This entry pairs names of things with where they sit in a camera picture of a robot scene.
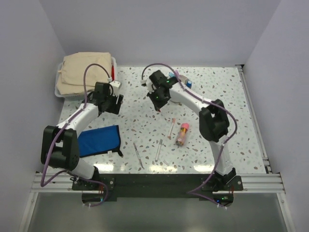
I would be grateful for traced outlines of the pink cap clear tube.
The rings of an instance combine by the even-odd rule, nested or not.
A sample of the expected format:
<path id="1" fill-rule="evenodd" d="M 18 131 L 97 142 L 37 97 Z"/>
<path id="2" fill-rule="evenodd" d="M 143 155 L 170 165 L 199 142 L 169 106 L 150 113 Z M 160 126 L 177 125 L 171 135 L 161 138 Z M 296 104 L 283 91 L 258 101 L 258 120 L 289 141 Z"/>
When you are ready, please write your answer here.
<path id="1" fill-rule="evenodd" d="M 188 130 L 189 130 L 189 124 L 188 123 L 181 124 L 179 133 L 178 133 L 176 140 L 175 140 L 175 144 L 177 146 L 183 146 L 185 144 L 186 134 L 187 134 Z"/>

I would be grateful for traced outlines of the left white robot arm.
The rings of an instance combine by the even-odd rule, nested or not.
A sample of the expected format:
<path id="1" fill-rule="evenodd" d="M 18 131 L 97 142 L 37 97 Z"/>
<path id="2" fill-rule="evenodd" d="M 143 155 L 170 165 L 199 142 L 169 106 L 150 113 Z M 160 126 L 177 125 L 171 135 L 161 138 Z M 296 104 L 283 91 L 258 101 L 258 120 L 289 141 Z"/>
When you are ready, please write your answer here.
<path id="1" fill-rule="evenodd" d="M 41 185 L 44 187 L 52 179 L 45 181 L 48 167 L 61 169 L 83 178 L 88 189 L 96 189 L 100 178 L 95 166 L 80 158 L 78 137 L 86 127 L 102 113 L 119 114 L 123 95 L 119 93 L 121 82 L 97 82 L 90 94 L 70 117 L 56 126 L 47 126 L 43 131 L 41 163 L 44 165 Z"/>

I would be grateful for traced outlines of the thin metal craft knife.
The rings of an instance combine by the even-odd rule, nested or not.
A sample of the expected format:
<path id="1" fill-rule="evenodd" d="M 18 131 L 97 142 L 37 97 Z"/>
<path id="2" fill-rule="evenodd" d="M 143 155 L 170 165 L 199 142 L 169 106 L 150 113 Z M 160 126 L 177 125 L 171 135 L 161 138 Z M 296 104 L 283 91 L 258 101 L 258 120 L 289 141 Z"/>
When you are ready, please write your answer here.
<path id="1" fill-rule="evenodd" d="M 143 166 L 143 163 L 142 163 L 142 161 L 141 161 L 140 154 L 139 154 L 139 151 L 138 151 L 138 149 L 137 149 L 137 146 L 136 146 L 135 143 L 133 143 L 133 146 L 134 146 L 134 149 L 135 149 L 136 156 L 137 156 L 137 158 L 138 158 L 139 164 L 140 164 L 141 168 L 144 169 L 144 166 Z"/>

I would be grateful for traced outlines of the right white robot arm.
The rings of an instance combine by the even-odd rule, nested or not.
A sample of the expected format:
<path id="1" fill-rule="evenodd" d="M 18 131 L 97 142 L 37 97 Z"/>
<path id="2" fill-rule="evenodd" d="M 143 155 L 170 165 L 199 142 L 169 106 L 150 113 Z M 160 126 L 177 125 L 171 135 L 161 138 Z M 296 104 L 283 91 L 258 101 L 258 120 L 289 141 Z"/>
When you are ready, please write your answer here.
<path id="1" fill-rule="evenodd" d="M 187 106 L 197 114 L 199 132 L 209 141 L 215 160 L 215 184 L 221 190 L 232 185 L 236 176 L 229 151 L 226 145 L 228 127 L 230 126 L 227 111 L 221 100 L 212 101 L 192 92 L 190 88 L 179 82 L 177 77 L 166 77 L 158 70 L 145 82 L 149 92 L 147 96 L 159 111 L 168 101 L 173 100 Z"/>

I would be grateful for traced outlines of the blue cylindrical stamp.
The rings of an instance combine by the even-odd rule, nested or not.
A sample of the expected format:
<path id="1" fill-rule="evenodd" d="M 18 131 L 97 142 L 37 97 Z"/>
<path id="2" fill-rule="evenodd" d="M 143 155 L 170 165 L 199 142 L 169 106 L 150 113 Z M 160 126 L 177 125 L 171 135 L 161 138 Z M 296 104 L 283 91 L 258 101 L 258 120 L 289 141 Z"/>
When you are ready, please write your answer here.
<path id="1" fill-rule="evenodd" d="M 186 86 L 188 88 L 191 88 L 192 87 L 192 81 L 188 80 L 187 83 L 186 83 Z"/>

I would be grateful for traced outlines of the pink purple highlighter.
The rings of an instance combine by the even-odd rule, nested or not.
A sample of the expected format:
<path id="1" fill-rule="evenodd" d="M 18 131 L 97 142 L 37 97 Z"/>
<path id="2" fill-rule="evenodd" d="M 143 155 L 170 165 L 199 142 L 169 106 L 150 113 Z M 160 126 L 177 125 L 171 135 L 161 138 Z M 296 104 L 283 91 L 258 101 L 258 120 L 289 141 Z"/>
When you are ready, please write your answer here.
<path id="1" fill-rule="evenodd" d="M 180 77 L 179 72 L 177 70 L 174 71 L 175 76 Z"/>

